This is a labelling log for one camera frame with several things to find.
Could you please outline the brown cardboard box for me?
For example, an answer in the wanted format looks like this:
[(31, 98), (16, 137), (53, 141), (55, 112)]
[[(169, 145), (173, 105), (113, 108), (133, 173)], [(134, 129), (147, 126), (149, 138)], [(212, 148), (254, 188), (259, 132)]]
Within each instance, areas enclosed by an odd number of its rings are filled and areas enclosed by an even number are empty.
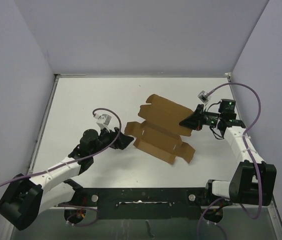
[(140, 106), (138, 116), (144, 121), (128, 122), (124, 134), (136, 138), (133, 145), (137, 149), (166, 163), (172, 165), (176, 157), (190, 163), (196, 150), (181, 137), (191, 136), (192, 130), (179, 122), (193, 113), (185, 106), (152, 94)]

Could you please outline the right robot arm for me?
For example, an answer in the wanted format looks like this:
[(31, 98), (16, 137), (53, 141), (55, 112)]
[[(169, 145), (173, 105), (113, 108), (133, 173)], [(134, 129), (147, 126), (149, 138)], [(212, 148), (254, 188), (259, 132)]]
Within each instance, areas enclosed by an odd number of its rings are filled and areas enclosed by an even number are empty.
[(211, 179), (203, 191), (206, 203), (215, 204), (221, 197), (237, 204), (268, 206), (273, 197), (277, 169), (267, 164), (253, 147), (245, 133), (246, 126), (236, 118), (236, 102), (222, 99), (218, 112), (208, 112), (203, 104), (180, 121), (179, 125), (200, 131), (203, 126), (218, 129), (221, 138), (226, 140), (236, 158), (237, 169), (230, 181)]

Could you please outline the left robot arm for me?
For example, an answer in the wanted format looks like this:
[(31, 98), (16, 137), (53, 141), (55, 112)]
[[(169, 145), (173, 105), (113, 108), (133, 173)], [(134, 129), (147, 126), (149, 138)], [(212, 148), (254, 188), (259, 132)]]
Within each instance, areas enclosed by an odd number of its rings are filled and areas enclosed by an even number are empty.
[(124, 150), (133, 140), (117, 127), (114, 130), (86, 130), (79, 144), (58, 164), (41, 173), (16, 175), (0, 199), (0, 215), (21, 231), (53, 206), (78, 205), (82, 192), (72, 178), (88, 170), (97, 153), (107, 148)]

